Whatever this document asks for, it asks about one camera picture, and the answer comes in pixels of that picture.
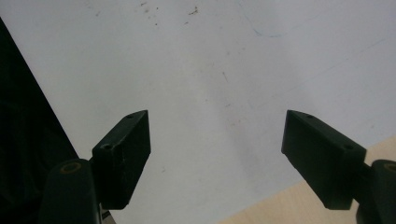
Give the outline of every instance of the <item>light wood table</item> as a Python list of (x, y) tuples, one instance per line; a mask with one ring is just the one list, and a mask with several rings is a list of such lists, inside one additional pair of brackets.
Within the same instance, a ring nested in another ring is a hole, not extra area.
[[(366, 163), (371, 165), (379, 159), (396, 161), (396, 136), (369, 148)], [(219, 224), (351, 224), (356, 223), (357, 208), (358, 204), (354, 202), (348, 211), (328, 210), (306, 182), (302, 181), (226, 218)]]

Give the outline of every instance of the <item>white table surface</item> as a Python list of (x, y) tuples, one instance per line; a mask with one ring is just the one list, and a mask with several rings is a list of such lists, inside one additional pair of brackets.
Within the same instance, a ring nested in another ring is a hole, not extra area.
[(364, 147), (396, 134), (392, 0), (0, 0), (0, 16), (81, 158), (148, 109), (119, 224), (215, 223), (301, 180), (287, 109)]

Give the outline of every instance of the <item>black object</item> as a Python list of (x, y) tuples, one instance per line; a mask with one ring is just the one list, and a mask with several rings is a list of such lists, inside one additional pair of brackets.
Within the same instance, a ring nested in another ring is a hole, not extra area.
[(396, 223), (396, 162), (364, 163), (366, 149), (314, 116), (289, 110), (282, 153), (324, 206), (347, 210), (360, 204), (360, 224)]
[(57, 165), (49, 173), (40, 224), (100, 223), (91, 164), (75, 159)]
[(99, 203), (124, 208), (150, 153), (148, 111), (122, 119), (92, 153), (78, 159), (0, 19), (2, 222), (99, 223)]
[(149, 158), (149, 114), (123, 118), (93, 149), (92, 169), (105, 209), (123, 209)]

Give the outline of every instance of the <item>scuff mark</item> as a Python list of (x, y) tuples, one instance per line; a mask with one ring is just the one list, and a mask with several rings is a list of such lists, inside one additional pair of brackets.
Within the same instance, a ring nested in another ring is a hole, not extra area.
[(384, 42), (385, 40), (387, 40), (387, 39), (386, 39), (386, 38), (382, 38), (382, 39), (380, 39), (380, 40), (377, 40), (374, 44), (369, 45), (369, 46), (366, 47), (365, 49), (362, 49), (360, 53), (363, 53), (363, 52), (366, 51), (367, 49), (370, 49), (370, 48), (372, 48), (372, 47), (377, 46), (378, 44)]
[(86, 1), (84, 2), (84, 5), (85, 5), (87, 8), (89, 8), (89, 9), (93, 9), (93, 6), (92, 6), (92, 3), (91, 3), (90, 0), (86, 0)]
[(247, 13), (246, 13), (244, 7), (242, 6), (242, 4), (241, 4), (239, 1), (237, 1), (236, 4), (238, 4), (238, 6), (241, 7), (241, 9), (242, 9), (242, 14), (244, 15), (245, 19), (247, 20), (248, 24), (250, 25), (251, 29), (254, 31), (254, 33), (256, 34), (256, 36), (262, 36), (262, 33), (259, 32), (259, 31), (255, 28), (255, 26), (253, 25), (253, 22), (251, 21), (250, 17), (248, 17), (248, 15), (247, 15)]
[(277, 35), (270, 35), (269, 37), (271, 37), (271, 38), (278, 38), (278, 37), (282, 37), (283, 35), (282, 34), (277, 34)]
[(189, 15), (195, 15), (198, 13), (198, 7), (195, 7), (195, 10), (191, 13), (189, 13)]
[(228, 78), (227, 78), (227, 76), (225, 75), (225, 72), (222, 72), (222, 74), (223, 74), (223, 76), (224, 76), (224, 78), (225, 78), (225, 81), (228, 83)]

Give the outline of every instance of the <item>screw hole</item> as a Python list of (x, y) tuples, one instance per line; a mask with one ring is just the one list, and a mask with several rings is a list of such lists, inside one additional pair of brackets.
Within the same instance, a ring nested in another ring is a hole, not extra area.
[(353, 149), (353, 146), (351, 146), (351, 145), (344, 145), (344, 148), (346, 148), (346, 149)]
[(111, 148), (113, 148), (113, 146), (111, 146), (110, 144), (103, 144), (100, 146), (100, 148), (110, 150)]
[(81, 168), (81, 164), (79, 162), (70, 162), (61, 167), (60, 173), (63, 175), (73, 174), (75, 171)]

